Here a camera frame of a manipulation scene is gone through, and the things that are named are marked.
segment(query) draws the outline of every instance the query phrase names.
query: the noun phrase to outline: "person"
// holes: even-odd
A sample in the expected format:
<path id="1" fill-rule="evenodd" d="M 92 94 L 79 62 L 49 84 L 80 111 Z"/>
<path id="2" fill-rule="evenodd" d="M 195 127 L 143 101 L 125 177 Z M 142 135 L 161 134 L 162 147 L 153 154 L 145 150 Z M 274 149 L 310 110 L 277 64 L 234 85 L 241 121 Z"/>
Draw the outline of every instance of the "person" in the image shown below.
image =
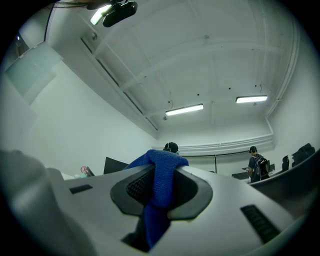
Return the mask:
<path id="1" fill-rule="evenodd" d="M 269 178 L 268 171 L 266 170 L 267 160 L 258 153 L 257 147 L 250 147 L 249 153 L 251 155 L 248 165 L 248 174 L 252 182 L 258 182 Z M 260 168 L 257 170 L 257 162 L 262 160 Z"/>
<path id="2" fill-rule="evenodd" d="M 179 153 L 180 153 L 178 145 L 174 142 L 169 142 L 169 143 L 165 144 L 163 150 L 171 152 L 171 153 L 175 153 L 177 155 L 179 155 Z"/>

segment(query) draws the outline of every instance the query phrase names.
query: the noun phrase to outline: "fluorescent light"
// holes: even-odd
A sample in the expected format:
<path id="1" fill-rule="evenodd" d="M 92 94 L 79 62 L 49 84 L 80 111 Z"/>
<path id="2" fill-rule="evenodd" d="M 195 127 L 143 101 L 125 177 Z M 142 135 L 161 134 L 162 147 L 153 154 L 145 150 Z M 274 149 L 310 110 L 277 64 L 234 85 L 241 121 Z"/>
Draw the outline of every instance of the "fluorescent light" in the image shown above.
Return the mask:
<path id="1" fill-rule="evenodd" d="M 265 102 L 267 100 L 267 95 L 261 96 L 243 96 L 237 97 L 235 102 L 236 103 L 247 103 L 247 102 Z"/>
<path id="2" fill-rule="evenodd" d="M 111 7 L 111 4 L 108 4 L 104 7 L 101 7 L 99 8 L 95 14 L 92 16 L 90 22 L 93 24 L 93 25 L 97 25 L 98 22 L 102 19 L 103 17 L 103 13 L 106 12 L 109 8 Z"/>
<path id="3" fill-rule="evenodd" d="M 177 115 L 177 114 L 183 114 L 183 113 L 197 111 L 197 110 L 203 110 L 203 109 L 204 109 L 204 105 L 199 104 L 199 105 L 195 105 L 195 106 L 187 106 L 187 107 L 182 107 L 182 108 L 170 110 L 165 113 L 167 116 L 173 116 L 173 115 Z"/>

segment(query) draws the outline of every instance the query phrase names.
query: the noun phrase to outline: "black cap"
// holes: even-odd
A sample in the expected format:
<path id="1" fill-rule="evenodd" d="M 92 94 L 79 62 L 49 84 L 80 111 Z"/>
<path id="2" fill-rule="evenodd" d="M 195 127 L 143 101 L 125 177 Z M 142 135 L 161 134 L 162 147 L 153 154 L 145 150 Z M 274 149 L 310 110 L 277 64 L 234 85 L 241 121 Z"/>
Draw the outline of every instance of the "black cap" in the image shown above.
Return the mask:
<path id="1" fill-rule="evenodd" d="M 255 146 L 250 147 L 249 153 L 255 153 L 255 152 L 258 152 L 257 147 Z"/>
<path id="2" fill-rule="evenodd" d="M 177 153 L 179 148 L 178 148 L 178 145 L 174 142 L 169 142 L 167 144 L 165 144 L 164 146 L 164 151 L 169 151 L 169 152 L 172 152 L 172 153 Z"/>

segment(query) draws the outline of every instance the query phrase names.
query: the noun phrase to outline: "black monitor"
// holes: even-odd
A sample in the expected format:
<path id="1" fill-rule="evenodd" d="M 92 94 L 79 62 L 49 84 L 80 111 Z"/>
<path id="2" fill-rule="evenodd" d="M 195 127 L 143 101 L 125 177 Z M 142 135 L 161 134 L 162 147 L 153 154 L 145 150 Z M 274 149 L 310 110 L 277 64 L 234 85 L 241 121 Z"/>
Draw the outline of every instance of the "black monitor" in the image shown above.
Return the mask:
<path id="1" fill-rule="evenodd" d="M 128 166 L 127 163 L 120 162 L 112 158 L 106 157 L 103 174 L 111 174 L 111 173 L 119 172 L 119 171 L 122 171 L 127 166 Z"/>

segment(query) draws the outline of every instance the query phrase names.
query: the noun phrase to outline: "black slot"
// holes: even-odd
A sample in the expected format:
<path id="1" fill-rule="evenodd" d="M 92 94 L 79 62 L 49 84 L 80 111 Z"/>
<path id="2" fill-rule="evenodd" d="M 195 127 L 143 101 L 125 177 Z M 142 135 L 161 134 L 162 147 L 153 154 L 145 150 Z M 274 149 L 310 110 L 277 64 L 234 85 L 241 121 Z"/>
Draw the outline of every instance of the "black slot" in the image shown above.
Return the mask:
<path id="1" fill-rule="evenodd" d="M 243 212 L 264 244 L 279 235 L 280 232 L 254 205 L 242 207 L 240 210 Z"/>
<path id="2" fill-rule="evenodd" d="M 76 194 L 76 193 L 79 193 L 79 192 L 82 192 L 82 191 L 86 191 L 86 190 L 89 190 L 89 189 L 92 189 L 92 186 L 86 184 L 86 185 L 82 185 L 82 186 L 72 187 L 72 188 L 70 188 L 70 191 L 71 191 L 72 194 Z"/>

